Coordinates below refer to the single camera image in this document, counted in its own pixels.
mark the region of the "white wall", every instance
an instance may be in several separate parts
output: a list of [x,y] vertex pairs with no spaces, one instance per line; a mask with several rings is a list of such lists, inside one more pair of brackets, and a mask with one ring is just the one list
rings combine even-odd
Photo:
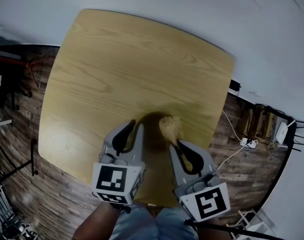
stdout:
[[[304,120],[304,0],[0,0],[0,35],[60,45],[83,8],[143,16],[216,44],[236,58],[241,97]],[[304,239],[304,195],[294,191],[303,186],[304,152],[293,153],[264,206],[285,239]]]

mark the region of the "floor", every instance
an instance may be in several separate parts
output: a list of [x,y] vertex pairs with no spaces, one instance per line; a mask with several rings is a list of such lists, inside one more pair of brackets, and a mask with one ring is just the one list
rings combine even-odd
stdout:
[[[44,55],[56,55],[58,48],[27,46],[16,52],[27,59],[37,59]],[[25,73],[23,85],[33,92],[31,98],[16,95],[19,111],[11,110],[10,98],[0,110],[0,118],[12,118],[13,123],[2,127],[0,145],[16,165],[29,160],[30,141],[38,138],[38,128],[42,101],[54,59],[35,67],[35,78],[39,87]],[[228,95],[224,105],[234,127],[241,110],[234,96]],[[222,114],[209,147],[214,162],[219,165],[240,148],[239,141]],[[53,166],[35,151],[34,163],[38,175],[32,177],[30,166],[20,170],[3,182],[4,191],[21,215],[35,227],[44,239],[71,239],[75,229],[95,209],[98,201],[91,194],[90,186]],[[226,162],[220,169],[221,180],[228,185],[231,211],[221,216],[223,223],[233,223],[239,219],[238,210],[257,206],[273,182],[285,153],[267,153],[262,150],[245,148]],[[0,155],[0,168],[11,170],[7,160]]]

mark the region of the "metal stand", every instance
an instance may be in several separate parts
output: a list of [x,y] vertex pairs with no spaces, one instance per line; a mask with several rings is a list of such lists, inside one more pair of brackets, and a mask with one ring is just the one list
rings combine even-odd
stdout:
[[31,149],[30,149],[30,151],[31,151],[31,159],[29,161],[25,162],[24,164],[20,165],[19,167],[15,166],[15,164],[11,161],[11,159],[6,155],[6,153],[4,152],[4,150],[0,146],[0,150],[1,150],[2,154],[5,156],[5,158],[8,160],[8,162],[14,168],[14,170],[10,171],[9,173],[7,173],[6,175],[4,175],[3,177],[0,178],[0,184],[2,183],[2,181],[4,181],[5,179],[7,179],[8,177],[12,176],[14,173],[18,172],[19,170],[21,170],[22,168],[26,167],[29,164],[31,164],[32,176],[34,176],[34,174],[38,175],[38,172],[34,171],[34,163],[33,163],[34,145],[36,143],[37,143],[37,141],[35,139],[31,140]]

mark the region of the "router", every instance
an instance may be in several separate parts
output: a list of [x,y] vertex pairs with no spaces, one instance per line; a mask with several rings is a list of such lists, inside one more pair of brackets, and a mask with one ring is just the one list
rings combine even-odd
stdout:
[[281,122],[281,125],[278,128],[278,131],[276,133],[276,139],[279,144],[283,144],[287,131],[288,131],[288,127],[290,127],[295,122],[296,122],[296,120],[292,121],[289,125],[287,125],[285,122]]

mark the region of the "wooden table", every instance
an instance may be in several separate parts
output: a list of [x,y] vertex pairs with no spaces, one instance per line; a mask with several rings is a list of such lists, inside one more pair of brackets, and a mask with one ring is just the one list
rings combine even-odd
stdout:
[[[132,15],[82,10],[48,81],[39,129],[40,155],[90,184],[105,136],[151,112],[177,116],[185,139],[207,149],[227,95],[234,59],[179,29]],[[157,115],[145,120],[147,138]],[[137,199],[174,206],[173,172],[157,138],[144,154]]]

